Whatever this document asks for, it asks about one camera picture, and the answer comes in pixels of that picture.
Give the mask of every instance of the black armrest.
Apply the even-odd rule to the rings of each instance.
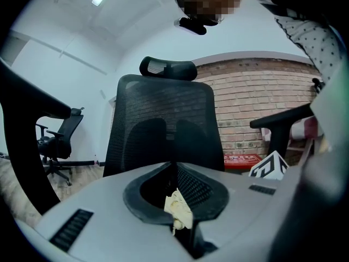
[[[40,130],[41,130],[41,137],[45,136],[45,135],[44,135],[44,131],[45,131],[45,129],[48,129],[48,127],[43,126],[43,125],[40,125],[40,124],[35,124],[35,125],[40,127]]]
[[[253,120],[250,122],[250,127],[253,129],[268,128],[272,132],[268,154],[277,151],[279,155],[285,157],[292,125],[298,120],[313,115],[310,104],[306,104],[279,114]]]
[[[63,135],[63,134],[61,134],[61,133],[53,132],[53,131],[50,131],[50,130],[46,130],[46,132],[47,132],[47,133],[50,133],[50,134],[52,134],[52,135],[54,135],[54,136],[55,136],[55,138],[61,138],[61,137],[64,137],[64,135]]]

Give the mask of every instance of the red box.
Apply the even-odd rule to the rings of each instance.
[[[257,154],[225,154],[224,168],[249,170],[260,161],[262,158]]]

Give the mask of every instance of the brick wall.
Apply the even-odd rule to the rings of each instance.
[[[250,121],[311,102],[315,96],[312,78],[319,78],[319,73],[309,64],[248,58],[200,66],[196,81],[214,91],[225,154],[265,157],[268,145],[259,129],[249,127]]]

